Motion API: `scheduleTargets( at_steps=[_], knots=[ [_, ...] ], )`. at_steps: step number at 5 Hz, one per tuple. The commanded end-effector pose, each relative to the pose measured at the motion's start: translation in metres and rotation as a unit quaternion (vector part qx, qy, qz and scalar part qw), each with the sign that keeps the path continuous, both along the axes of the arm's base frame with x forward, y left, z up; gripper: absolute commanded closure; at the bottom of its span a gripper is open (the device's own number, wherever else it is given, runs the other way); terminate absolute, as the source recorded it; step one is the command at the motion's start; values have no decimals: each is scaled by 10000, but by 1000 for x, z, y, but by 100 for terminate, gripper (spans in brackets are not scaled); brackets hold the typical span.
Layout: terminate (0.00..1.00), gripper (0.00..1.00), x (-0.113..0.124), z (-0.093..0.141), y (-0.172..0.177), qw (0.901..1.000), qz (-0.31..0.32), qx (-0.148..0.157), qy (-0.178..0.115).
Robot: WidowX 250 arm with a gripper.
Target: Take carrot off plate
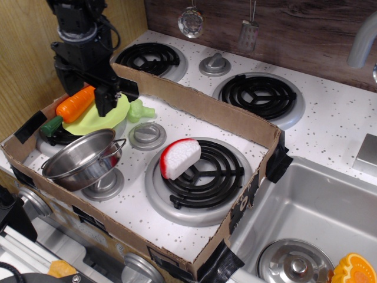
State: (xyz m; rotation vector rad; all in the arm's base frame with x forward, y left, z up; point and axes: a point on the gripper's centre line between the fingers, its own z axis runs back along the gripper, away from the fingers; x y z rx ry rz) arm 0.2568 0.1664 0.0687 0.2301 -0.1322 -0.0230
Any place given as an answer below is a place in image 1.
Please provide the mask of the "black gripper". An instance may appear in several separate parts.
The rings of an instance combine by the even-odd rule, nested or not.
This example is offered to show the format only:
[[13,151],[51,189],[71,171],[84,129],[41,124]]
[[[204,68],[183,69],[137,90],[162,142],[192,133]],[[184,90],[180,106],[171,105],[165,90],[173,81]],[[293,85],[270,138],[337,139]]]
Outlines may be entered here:
[[100,117],[117,107],[120,98],[120,79],[110,66],[114,50],[113,26],[93,26],[85,33],[66,32],[57,28],[60,42],[51,44],[55,52],[54,67],[69,96],[88,83],[96,87],[95,105]]

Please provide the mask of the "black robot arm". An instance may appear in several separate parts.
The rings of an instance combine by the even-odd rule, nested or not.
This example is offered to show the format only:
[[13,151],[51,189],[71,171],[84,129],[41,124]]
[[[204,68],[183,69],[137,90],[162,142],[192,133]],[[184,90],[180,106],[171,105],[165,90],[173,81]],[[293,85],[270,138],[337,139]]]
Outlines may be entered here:
[[59,42],[53,42],[54,67],[72,96],[87,83],[95,88],[95,105],[104,117],[117,105],[120,79],[110,66],[118,31],[103,15],[105,1],[48,1],[58,21]]

